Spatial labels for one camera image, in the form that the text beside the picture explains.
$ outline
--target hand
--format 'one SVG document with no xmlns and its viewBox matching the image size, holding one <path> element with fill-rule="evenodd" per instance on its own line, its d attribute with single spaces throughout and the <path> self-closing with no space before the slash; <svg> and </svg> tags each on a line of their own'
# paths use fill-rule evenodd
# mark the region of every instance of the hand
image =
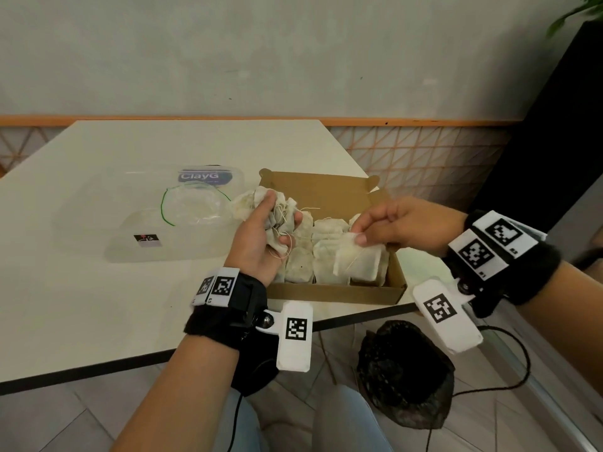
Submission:
<svg viewBox="0 0 603 452">
<path fill-rule="evenodd" d="M 243 222 L 235 233 L 230 252 L 224 266 L 239 268 L 241 273 L 253 276 L 266 287 L 272 282 L 281 264 L 286 260 L 274 249 L 266 245 L 266 230 L 264 222 L 272 212 L 276 203 L 276 194 L 268 190 L 266 197 L 255 208 L 249 218 Z M 299 211 L 293 214 L 295 227 L 302 222 L 303 214 Z M 287 253 L 295 247 L 293 236 L 280 236 L 279 242 L 288 247 Z"/>
<path fill-rule="evenodd" d="M 467 215 L 412 196 L 377 204 L 363 212 L 350 231 L 360 246 L 396 243 L 444 257 L 448 243 L 464 230 Z"/>
</svg>

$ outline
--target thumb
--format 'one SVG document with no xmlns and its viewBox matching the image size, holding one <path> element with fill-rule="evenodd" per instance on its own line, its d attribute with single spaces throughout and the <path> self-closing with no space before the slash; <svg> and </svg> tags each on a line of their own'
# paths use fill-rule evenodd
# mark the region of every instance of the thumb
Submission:
<svg viewBox="0 0 603 452">
<path fill-rule="evenodd" d="M 263 226 L 264 222 L 266 222 L 266 219 L 270 215 L 270 212 L 272 212 L 275 203 L 276 193 L 274 190 L 268 190 L 262 202 L 253 210 L 247 220 L 260 223 L 260 225 Z"/>
<path fill-rule="evenodd" d="M 364 233 L 356 237 L 356 244 L 359 246 L 374 246 L 375 244 L 400 243 L 399 222 L 400 220 L 375 222 Z"/>
</svg>

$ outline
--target plastic container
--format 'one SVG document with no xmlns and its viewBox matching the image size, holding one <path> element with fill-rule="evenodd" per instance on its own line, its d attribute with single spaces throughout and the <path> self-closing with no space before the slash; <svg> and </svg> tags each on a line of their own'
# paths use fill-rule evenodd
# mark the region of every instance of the plastic container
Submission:
<svg viewBox="0 0 603 452">
<path fill-rule="evenodd" d="M 228 253 L 244 191 L 227 166 L 114 168 L 83 185 L 53 220 L 60 248 L 110 262 L 187 260 Z"/>
</svg>

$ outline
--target forearm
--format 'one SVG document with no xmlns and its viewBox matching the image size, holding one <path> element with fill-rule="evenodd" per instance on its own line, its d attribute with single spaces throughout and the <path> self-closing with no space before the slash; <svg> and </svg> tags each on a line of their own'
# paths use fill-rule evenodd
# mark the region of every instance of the forearm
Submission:
<svg viewBox="0 0 603 452">
<path fill-rule="evenodd" d="M 185 336 L 122 433 L 113 452 L 209 452 L 238 351 Z"/>
<path fill-rule="evenodd" d="M 603 395 L 603 284 L 562 262 L 517 310 Z"/>
</svg>

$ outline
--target white table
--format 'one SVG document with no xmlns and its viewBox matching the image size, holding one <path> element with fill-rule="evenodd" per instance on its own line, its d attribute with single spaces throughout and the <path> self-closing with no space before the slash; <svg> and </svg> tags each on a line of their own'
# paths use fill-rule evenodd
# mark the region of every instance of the white table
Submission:
<svg viewBox="0 0 603 452">
<path fill-rule="evenodd" d="M 245 174 L 366 177 L 319 121 L 80 121 L 0 180 L 0 394 L 167 361 L 200 279 L 223 258 L 111 264 L 57 250 L 50 222 L 107 166 L 223 164 Z M 399 258 L 409 289 L 394 307 L 314 303 L 315 330 L 414 310 L 413 285 L 445 265 Z"/>
</svg>

